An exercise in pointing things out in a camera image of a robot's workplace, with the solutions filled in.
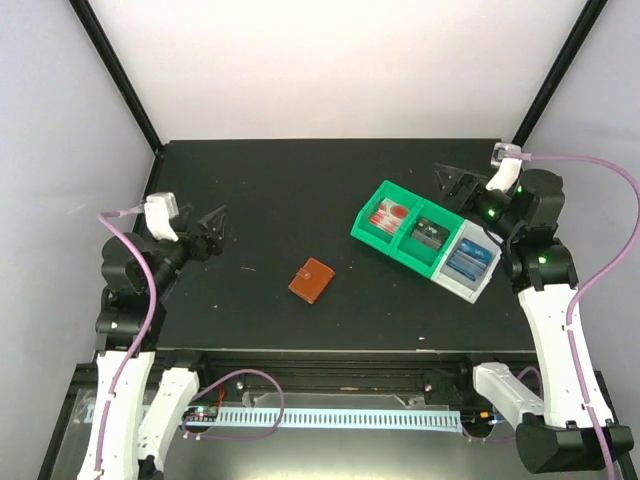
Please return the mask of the brown leather card holder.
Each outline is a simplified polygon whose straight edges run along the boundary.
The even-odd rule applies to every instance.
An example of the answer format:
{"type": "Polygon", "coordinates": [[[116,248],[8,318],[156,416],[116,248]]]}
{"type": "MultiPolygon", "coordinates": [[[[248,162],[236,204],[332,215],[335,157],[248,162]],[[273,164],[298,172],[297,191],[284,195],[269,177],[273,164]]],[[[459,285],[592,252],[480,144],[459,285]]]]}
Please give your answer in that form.
{"type": "Polygon", "coordinates": [[[309,258],[297,271],[288,289],[309,304],[314,304],[334,278],[335,271],[324,263],[309,258]]]}

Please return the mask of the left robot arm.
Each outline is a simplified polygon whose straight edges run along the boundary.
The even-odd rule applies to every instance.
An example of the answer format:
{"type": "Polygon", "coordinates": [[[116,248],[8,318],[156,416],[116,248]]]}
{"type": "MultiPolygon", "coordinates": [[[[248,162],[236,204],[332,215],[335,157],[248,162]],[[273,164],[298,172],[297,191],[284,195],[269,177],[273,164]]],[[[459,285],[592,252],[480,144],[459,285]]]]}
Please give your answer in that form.
{"type": "Polygon", "coordinates": [[[80,479],[160,479],[179,421],[193,399],[214,388],[201,355],[177,355],[165,368],[149,408],[143,398],[166,316],[164,298],[190,261],[222,254],[228,210],[221,206],[189,227],[192,209],[152,195],[129,212],[104,212],[111,231],[102,248],[106,286],[96,320],[97,395],[80,479]],[[151,239],[124,233],[114,219],[142,214],[151,239]]]}

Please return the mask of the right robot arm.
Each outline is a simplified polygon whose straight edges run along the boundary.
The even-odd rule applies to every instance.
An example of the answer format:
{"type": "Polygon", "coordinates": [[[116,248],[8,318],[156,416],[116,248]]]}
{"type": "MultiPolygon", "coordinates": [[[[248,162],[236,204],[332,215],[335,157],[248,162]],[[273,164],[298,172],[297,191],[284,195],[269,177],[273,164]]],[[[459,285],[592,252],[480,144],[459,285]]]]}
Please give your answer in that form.
{"type": "Polygon", "coordinates": [[[484,362],[454,379],[457,396],[486,398],[515,431],[531,473],[604,470],[634,446],[615,419],[591,365],[579,312],[585,286],[573,257],[556,236],[565,202],[563,180],[542,169],[502,164],[492,178],[437,165],[444,207],[472,213],[500,238],[502,263],[526,316],[541,379],[536,394],[498,362],[484,362]]]}

